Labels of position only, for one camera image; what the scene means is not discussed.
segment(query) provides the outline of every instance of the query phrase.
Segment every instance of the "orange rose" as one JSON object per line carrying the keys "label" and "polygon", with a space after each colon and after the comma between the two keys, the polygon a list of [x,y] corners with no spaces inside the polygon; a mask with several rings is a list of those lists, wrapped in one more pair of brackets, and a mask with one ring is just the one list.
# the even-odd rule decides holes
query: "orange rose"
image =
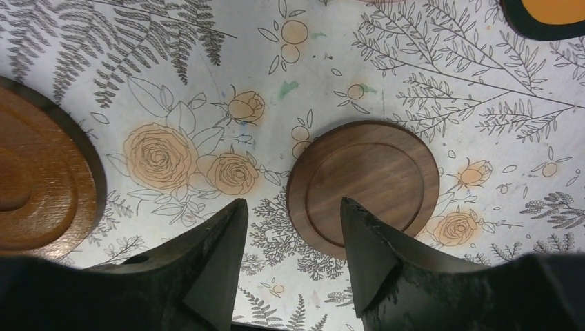
{"label": "orange rose", "polygon": [[175,129],[153,123],[132,131],[124,142],[130,177],[144,187],[170,194],[197,171],[197,149]]}
{"label": "orange rose", "polygon": [[459,183],[459,188],[465,186],[481,186],[485,183],[491,176],[493,167],[491,163],[486,160],[481,160],[479,162],[475,162],[474,164],[469,164],[469,159],[467,160],[467,168],[463,170],[460,174],[455,174],[455,176]]}
{"label": "orange rose", "polygon": [[446,217],[437,216],[428,220],[426,230],[433,240],[445,245],[461,245],[471,238],[477,224],[471,214],[452,212]]}
{"label": "orange rose", "polygon": [[264,113],[264,100],[254,91],[240,93],[228,105],[230,115],[242,122],[252,123]]}
{"label": "orange rose", "polygon": [[250,192],[258,178],[258,172],[252,163],[233,153],[224,153],[219,157],[206,155],[197,164],[211,186],[229,195]]}

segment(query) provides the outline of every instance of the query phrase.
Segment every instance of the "green paint smudge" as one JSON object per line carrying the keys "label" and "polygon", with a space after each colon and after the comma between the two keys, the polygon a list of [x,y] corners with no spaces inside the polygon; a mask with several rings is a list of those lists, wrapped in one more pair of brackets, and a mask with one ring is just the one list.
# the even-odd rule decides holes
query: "green paint smudge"
{"label": "green paint smudge", "polygon": [[292,90],[294,90],[295,88],[299,87],[299,83],[297,81],[292,81],[290,83],[287,83],[286,81],[284,81],[282,83],[282,86],[280,87],[280,91],[278,92],[278,100],[282,101],[282,99],[284,99],[284,97]]}
{"label": "green paint smudge", "polygon": [[311,39],[317,39],[319,37],[327,37],[327,34],[323,32],[311,33]]}
{"label": "green paint smudge", "polygon": [[359,85],[361,86],[361,88],[364,89],[364,93],[378,94],[378,91],[374,90],[370,86],[367,86],[366,84],[359,84]]}

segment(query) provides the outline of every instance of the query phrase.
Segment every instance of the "light brown wooden disc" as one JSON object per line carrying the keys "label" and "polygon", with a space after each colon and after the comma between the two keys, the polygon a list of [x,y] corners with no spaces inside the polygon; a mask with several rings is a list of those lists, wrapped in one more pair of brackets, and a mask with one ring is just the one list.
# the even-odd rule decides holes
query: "light brown wooden disc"
{"label": "light brown wooden disc", "polygon": [[290,219],[324,254],[345,259],[339,207],[349,197],[387,224],[415,236],[439,196],[435,159],[415,135],[383,121],[359,121],[320,136],[292,167]]}
{"label": "light brown wooden disc", "polygon": [[[55,108],[45,111],[63,112]],[[71,119],[65,124],[77,126]],[[69,253],[96,223],[97,196],[90,166],[68,133],[43,110],[0,87],[0,254],[56,259]]]}

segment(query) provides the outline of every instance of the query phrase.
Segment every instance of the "black clamp jaw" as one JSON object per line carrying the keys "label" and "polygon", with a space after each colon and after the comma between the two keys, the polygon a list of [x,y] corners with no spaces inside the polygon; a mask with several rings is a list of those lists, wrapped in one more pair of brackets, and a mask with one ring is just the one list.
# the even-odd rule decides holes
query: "black clamp jaw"
{"label": "black clamp jaw", "polygon": [[1,258],[0,330],[228,331],[247,230],[238,199],[120,265]]}
{"label": "black clamp jaw", "polygon": [[357,317],[366,331],[585,330],[585,255],[527,254],[488,268],[341,202]]}

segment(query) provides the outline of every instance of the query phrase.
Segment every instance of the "floral pattern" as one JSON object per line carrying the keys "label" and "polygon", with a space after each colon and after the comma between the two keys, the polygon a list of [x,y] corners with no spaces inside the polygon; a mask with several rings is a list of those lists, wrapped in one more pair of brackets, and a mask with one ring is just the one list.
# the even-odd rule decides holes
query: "floral pattern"
{"label": "floral pattern", "polygon": [[61,263],[121,263],[244,197],[234,320],[361,330],[346,262],[297,235],[285,190],[356,120],[432,152],[420,241],[485,265],[584,247],[583,37],[524,39],[496,0],[180,2],[0,0],[0,72],[69,112],[107,174],[99,224]]}

